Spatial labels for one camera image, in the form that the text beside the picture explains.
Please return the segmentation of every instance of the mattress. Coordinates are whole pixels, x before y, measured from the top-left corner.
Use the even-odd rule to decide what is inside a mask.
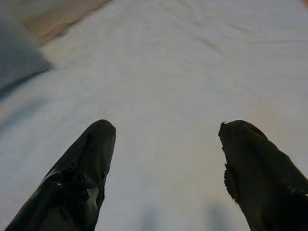
[[[298,0],[114,0],[0,98],[0,229],[97,119],[117,129],[96,230],[244,231],[222,121],[255,124],[308,175],[308,12]]]

